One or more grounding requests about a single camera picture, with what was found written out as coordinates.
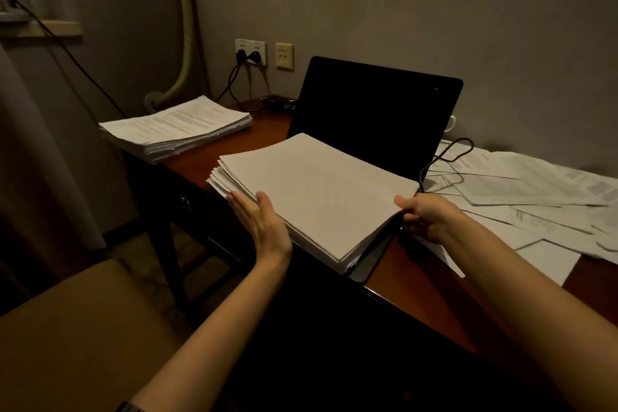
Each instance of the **laptop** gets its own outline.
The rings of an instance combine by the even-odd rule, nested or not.
[[[288,138],[305,133],[383,170],[419,181],[447,127],[464,82],[315,56]],[[349,276],[364,282],[400,226],[393,219]]]

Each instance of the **stack of printed documents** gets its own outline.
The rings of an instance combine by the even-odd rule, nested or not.
[[[395,195],[418,183],[370,165],[306,134],[224,155],[208,183],[222,196],[267,193],[292,241],[340,274],[350,269],[400,210]]]
[[[103,136],[148,163],[251,126],[251,115],[200,96],[151,116],[100,123]]]
[[[441,141],[436,154],[450,142]],[[454,144],[453,159],[468,149]],[[618,264],[618,180],[512,152],[475,148],[436,162],[423,183],[458,205],[562,284],[580,254]],[[444,252],[430,249],[463,276]]]

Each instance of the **hand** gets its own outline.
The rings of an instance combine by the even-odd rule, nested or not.
[[[253,238],[256,252],[256,266],[263,262],[274,264],[290,262],[292,241],[285,223],[275,213],[268,196],[258,191],[258,203],[251,202],[241,193],[232,191],[227,199],[238,217]]]
[[[411,199],[395,196],[395,205],[404,210],[404,223],[410,231],[432,243],[440,243],[448,226],[464,217],[458,206],[439,194],[417,194]]]

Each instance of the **brown cushion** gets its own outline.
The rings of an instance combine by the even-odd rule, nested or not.
[[[115,260],[0,318],[0,408],[113,411],[181,345]]]

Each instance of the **desk surface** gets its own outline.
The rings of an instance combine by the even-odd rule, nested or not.
[[[289,115],[256,111],[251,129],[223,137],[163,164],[196,184],[206,179],[221,155],[256,150],[286,138]],[[536,365],[506,334],[506,326],[467,278],[459,278],[425,249],[408,255],[396,238],[365,288],[452,341],[511,371],[527,382],[547,384]],[[618,266],[582,257],[564,288],[618,325]]]

